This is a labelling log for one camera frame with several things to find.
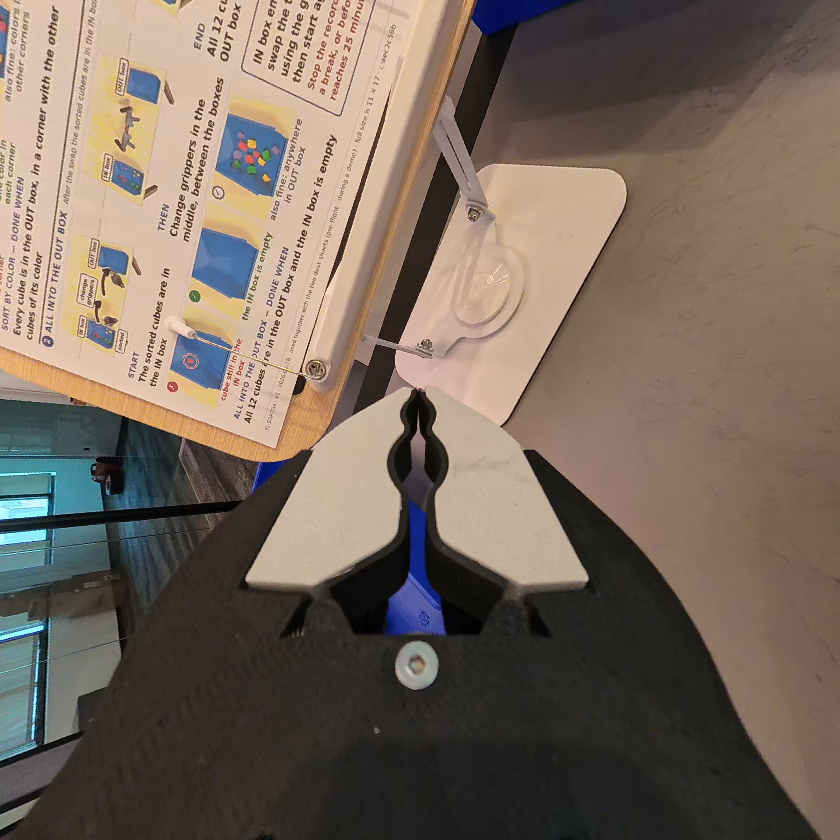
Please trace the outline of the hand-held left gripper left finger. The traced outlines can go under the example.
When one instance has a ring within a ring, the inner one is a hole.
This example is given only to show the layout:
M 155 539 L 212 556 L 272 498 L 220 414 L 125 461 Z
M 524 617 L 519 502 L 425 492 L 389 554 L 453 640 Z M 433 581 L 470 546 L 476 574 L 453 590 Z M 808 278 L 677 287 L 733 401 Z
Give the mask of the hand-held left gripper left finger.
M 410 571 L 418 392 L 404 387 L 308 453 L 245 576 L 249 589 L 338 603 L 351 624 L 384 614 Z

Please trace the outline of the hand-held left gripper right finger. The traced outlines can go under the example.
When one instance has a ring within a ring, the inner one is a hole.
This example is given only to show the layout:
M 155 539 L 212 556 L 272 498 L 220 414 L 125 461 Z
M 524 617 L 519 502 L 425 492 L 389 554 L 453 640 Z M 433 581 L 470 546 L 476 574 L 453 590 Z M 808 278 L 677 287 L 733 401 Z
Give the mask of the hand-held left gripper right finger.
M 504 601 L 579 592 L 589 575 L 520 444 L 436 387 L 420 392 L 425 565 L 446 632 L 479 632 Z

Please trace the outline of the blue plastic bin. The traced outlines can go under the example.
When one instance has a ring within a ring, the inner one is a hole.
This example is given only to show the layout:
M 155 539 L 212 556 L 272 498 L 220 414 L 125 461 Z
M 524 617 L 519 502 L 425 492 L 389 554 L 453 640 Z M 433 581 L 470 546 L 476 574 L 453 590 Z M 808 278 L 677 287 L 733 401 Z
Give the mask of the blue plastic bin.
M 275 523 L 246 575 L 258 589 L 279 592 L 318 590 L 336 574 L 341 576 L 369 554 L 397 537 L 400 543 L 403 497 L 389 475 L 386 458 L 378 467 L 362 467 L 353 456 L 357 474 L 334 476 L 327 459 L 313 450 Z M 385 635 L 445 634 L 439 599 L 414 575 L 424 571 L 411 565 L 410 503 L 408 511 L 408 572 L 397 570 L 397 592 L 390 595 Z
M 571 1 L 476 1 L 472 21 L 485 36 L 516 27 Z

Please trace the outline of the black pole stand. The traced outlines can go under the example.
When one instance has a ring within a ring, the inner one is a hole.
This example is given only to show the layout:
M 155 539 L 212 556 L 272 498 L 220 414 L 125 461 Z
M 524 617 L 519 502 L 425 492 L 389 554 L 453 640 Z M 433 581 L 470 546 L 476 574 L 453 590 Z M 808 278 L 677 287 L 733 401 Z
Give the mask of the black pole stand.
M 143 507 L 114 511 L 54 514 L 43 517 L 8 519 L 1 521 L 1 534 L 26 531 L 55 531 L 105 526 L 110 523 L 142 522 L 159 519 L 191 518 L 221 515 L 236 509 L 241 500 L 197 502 L 179 506 Z

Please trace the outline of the instruction sheet on wooden stand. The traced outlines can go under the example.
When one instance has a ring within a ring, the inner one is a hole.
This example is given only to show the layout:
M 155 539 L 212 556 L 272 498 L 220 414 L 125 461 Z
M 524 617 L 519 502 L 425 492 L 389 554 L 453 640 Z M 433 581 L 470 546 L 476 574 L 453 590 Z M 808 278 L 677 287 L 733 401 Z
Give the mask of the instruction sheet on wooden stand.
M 474 2 L 422 2 L 404 40 L 276 444 L 259 444 L 2 349 L 2 369 L 249 459 L 326 431 L 360 342 L 404 353 L 401 376 L 502 425 L 623 213 L 607 169 L 477 171 L 446 94 Z

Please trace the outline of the printed instruction sheet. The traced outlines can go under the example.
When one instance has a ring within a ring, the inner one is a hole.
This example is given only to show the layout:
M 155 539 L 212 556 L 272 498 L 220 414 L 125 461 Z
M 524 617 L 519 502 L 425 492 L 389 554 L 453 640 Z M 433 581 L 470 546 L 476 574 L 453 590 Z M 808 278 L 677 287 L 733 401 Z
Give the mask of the printed instruction sheet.
M 277 443 L 422 2 L 1 2 L 1 344 Z

